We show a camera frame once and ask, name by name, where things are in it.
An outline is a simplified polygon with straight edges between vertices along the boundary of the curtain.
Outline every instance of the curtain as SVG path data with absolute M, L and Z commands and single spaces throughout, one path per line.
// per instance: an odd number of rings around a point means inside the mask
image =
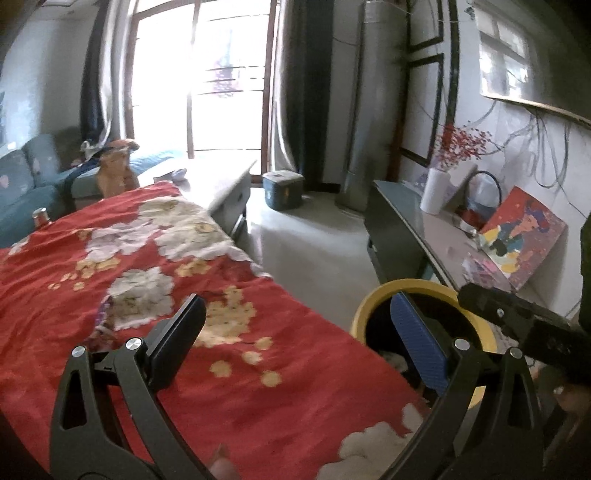
M 280 3 L 272 168 L 301 173 L 313 190 L 322 183 L 324 169 L 333 2 L 308 0 L 296 8 L 295 2 Z
M 111 138 L 125 137 L 123 82 L 132 0 L 98 0 L 80 97 L 80 129 L 86 158 Z

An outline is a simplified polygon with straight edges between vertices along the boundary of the dark curtain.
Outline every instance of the dark curtain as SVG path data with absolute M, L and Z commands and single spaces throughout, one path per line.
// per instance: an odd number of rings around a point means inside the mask
M 306 0 L 294 8 L 294 41 L 287 67 L 287 135 L 306 189 L 322 183 L 330 98 L 332 0 Z
M 82 140 L 88 140 L 92 145 L 99 141 L 100 134 L 105 127 L 100 111 L 99 62 L 109 1 L 99 0 L 95 5 L 99 7 L 99 11 L 96 14 L 88 41 L 80 94 L 80 132 Z

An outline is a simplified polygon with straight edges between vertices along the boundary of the human hand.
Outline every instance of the human hand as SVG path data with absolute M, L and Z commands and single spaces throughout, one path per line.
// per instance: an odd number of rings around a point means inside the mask
M 241 480 L 240 474 L 229 460 L 230 452 L 228 447 L 221 444 L 209 460 L 209 472 L 217 480 Z

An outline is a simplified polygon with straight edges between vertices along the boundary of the window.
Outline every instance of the window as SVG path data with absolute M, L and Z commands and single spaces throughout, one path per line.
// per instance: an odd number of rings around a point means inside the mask
M 266 172 L 275 5 L 138 0 L 127 65 L 129 134 L 196 161 L 255 160 L 251 173 Z
M 505 19 L 475 7 L 480 31 L 480 89 L 484 94 L 529 97 L 531 65 L 525 35 Z

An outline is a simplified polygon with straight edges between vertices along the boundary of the glass door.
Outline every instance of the glass door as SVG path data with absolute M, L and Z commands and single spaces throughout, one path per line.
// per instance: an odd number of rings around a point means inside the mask
M 266 172 L 276 1 L 139 0 L 128 135 L 196 161 L 253 160 L 252 175 Z

